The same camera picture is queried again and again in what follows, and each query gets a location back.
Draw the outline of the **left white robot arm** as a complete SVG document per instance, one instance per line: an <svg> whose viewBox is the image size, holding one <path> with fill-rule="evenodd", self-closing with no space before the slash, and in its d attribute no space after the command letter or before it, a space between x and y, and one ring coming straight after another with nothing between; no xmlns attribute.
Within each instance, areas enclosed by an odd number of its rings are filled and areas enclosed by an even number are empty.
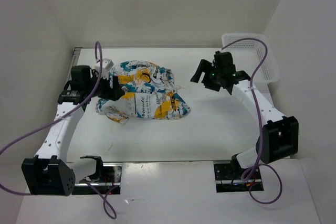
<svg viewBox="0 0 336 224"><path fill-rule="evenodd" d="M93 182L104 178L100 156L86 155L68 164L67 154L77 124L91 98L116 101L124 95L117 77L109 77L112 67L113 62L108 59L94 68L86 65L72 67L71 79L58 97L56 123L34 157L24 159L22 163L22 172L32 195L69 196L75 184L85 178Z"/></svg>

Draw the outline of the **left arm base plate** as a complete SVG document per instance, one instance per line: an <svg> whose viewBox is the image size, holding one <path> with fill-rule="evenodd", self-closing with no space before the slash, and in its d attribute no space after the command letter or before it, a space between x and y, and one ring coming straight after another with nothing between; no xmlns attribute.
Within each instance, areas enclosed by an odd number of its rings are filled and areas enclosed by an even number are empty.
<svg viewBox="0 0 336 224"><path fill-rule="evenodd" d="M90 175L75 184L73 195L119 195L121 190L122 163L104 163L100 175Z"/></svg>

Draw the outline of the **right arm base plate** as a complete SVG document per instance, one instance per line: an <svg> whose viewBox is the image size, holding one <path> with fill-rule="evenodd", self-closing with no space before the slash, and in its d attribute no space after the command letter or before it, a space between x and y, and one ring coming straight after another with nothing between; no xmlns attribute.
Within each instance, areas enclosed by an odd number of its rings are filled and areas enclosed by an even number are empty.
<svg viewBox="0 0 336 224"><path fill-rule="evenodd" d="M242 181L243 171L235 173L230 161L214 162L214 176L217 193L236 193L249 191L264 191L260 171L257 169L254 175L246 182Z"/></svg>

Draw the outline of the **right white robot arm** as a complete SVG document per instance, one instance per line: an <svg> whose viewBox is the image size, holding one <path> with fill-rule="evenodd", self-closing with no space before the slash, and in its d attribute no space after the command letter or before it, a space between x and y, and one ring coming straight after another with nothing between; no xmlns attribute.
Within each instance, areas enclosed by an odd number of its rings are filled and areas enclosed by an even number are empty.
<svg viewBox="0 0 336 224"><path fill-rule="evenodd" d="M235 178L243 178L255 164L269 164L298 152L298 120L277 110L245 71L236 70L230 52L216 52L213 61L202 59L191 81L210 90L227 90L258 122L255 147L232 156L230 172Z"/></svg>

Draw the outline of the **patterned white blue yellow shorts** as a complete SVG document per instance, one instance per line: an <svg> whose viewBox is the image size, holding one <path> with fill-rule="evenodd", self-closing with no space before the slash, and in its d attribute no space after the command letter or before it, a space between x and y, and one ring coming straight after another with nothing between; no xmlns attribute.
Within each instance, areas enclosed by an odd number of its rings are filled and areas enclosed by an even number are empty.
<svg viewBox="0 0 336 224"><path fill-rule="evenodd" d="M124 124L130 117L154 120L176 120L191 108L177 91L171 69L152 62L130 60L115 65L109 80L117 77L125 94L116 101L100 98L96 113Z"/></svg>

